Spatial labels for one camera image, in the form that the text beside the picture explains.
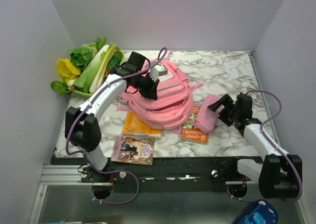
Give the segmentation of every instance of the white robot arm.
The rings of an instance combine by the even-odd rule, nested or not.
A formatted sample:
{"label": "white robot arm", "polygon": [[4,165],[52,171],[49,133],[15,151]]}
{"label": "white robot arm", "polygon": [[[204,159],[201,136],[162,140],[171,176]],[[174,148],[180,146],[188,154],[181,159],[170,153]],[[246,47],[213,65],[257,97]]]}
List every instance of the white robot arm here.
{"label": "white robot arm", "polygon": [[126,63],[117,65],[111,70],[106,81],[91,98],[79,108],[70,107],[66,112],[65,137],[67,138],[75,119],[84,111],[84,115],[71,133],[70,142],[83,151],[85,157],[98,170],[103,170],[108,162],[99,145],[101,131],[98,123],[110,104],[129,86],[138,89],[144,98],[157,99],[158,78],[167,74],[167,71],[165,67],[158,64],[146,75],[136,75],[135,73],[142,69],[145,60],[144,56],[132,52]]}
{"label": "white robot arm", "polygon": [[228,126],[234,125],[263,160],[262,164],[258,164],[252,159],[238,159],[237,171],[256,182],[265,198],[296,198],[299,179],[302,179],[302,160],[282,149],[262,129],[261,122],[252,117],[252,98],[241,93],[234,102],[226,94],[208,109],[214,112],[220,106],[224,108],[219,113],[219,119]]}

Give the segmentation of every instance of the pink pouch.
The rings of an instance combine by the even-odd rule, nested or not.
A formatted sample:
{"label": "pink pouch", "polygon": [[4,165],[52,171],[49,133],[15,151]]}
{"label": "pink pouch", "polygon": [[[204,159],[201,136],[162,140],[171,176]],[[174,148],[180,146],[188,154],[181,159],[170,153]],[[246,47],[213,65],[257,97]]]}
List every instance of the pink pouch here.
{"label": "pink pouch", "polygon": [[219,97],[217,97],[214,94],[209,94],[205,98],[204,103],[201,109],[199,110],[199,113],[197,114],[197,118],[195,121],[195,124],[202,132],[210,133],[211,131],[213,131],[216,125],[217,118],[219,116],[219,112],[221,112],[221,110],[224,107],[223,106],[219,107],[216,110],[216,112],[209,110],[207,107],[218,100],[219,100]]}

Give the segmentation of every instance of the book cover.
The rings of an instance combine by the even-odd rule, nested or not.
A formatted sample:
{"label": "book cover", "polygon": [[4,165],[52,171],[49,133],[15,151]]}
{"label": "book cover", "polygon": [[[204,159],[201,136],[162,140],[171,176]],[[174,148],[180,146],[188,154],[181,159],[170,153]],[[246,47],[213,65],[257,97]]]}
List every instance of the book cover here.
{"label": "book cover", "polygon": [[200,142],[200,143],[207,143],[208,141],[208,134],[202,132],[200,129],[197,128],[194,121],[198,116],[198,112],[200,110],[200,106],[194,106],[192,114],[189,116],[188,120],[183,125],[182,130],[182,139]]}
{"label": "book cover", "polygon": [[155,140],[117,136],[111,160],[125,163],[152,165]]}
{"label": "book cover", "polygon": [[123,135],[161,139],[162,130],[152,129],[145,124],[135,113],[129,112],[126,117]]}

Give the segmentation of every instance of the table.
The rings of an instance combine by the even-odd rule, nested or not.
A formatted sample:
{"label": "table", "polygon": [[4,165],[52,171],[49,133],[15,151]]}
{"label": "table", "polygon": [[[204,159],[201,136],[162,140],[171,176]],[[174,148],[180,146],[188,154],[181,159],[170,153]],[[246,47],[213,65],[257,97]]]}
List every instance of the table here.
{"label": "table", "polygon": [[[137,51],[149,59],[154,59],[158,51]],[[131,51],[125,51],[125,60]],[[233,99],[240,92],[259,89],[248,53],[245,51],[174,51],[170,61],[187,74],[189,83],[203,82],[204,86],[193,93],[195,105],[202,106],[208,94],[219,97],[229,94]],[[261,121],[267,119],[267,112],[260,94],[254,93],[253,117]],[[73,93],[69,106],[79,107],[86,97]],[[105,156],[111,157],[114,140],[121,135],[127,112],[116,111],[116,107],[125,105],[117,98],[106,110],[100,120],[102,139],[100,146]],[[267,132],[274,138],[270,125]],[[56,144],[57,158],[82,157],[81,154],[68,156],[65,151],[65,123]],[[70,145],[70,151],[77,148]],[[172,131],[163,131],[161,140],[156,140],[154,157],[208,157],[208,156],[258,156],[255,148],[233,127],[227,127],[218,120],[216,128],[209,134],[208,144],[183,141]]]}

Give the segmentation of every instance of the white wall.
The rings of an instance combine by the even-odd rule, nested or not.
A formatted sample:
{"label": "white wall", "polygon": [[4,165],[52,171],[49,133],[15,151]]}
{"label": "white wall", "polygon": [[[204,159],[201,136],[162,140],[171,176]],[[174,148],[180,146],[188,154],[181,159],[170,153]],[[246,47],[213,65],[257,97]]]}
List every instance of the white wall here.
{"label": "white wall", "polygon": [[50,0],[0,0],[0,222],[27,223],[67,98],[50,89],[74,46]]}
{"label": "white wall", "polygon": [[[316,220],[316,0],[284,0],[260,41],[254,60],[263,88],[277,94],[281,144],[303,160],[303,185]],[[272,112],[277,104],[268,99]]]}
{"label": "white wall", "polygon": [[52,0],[75,45],[254,50],[283,0]]}

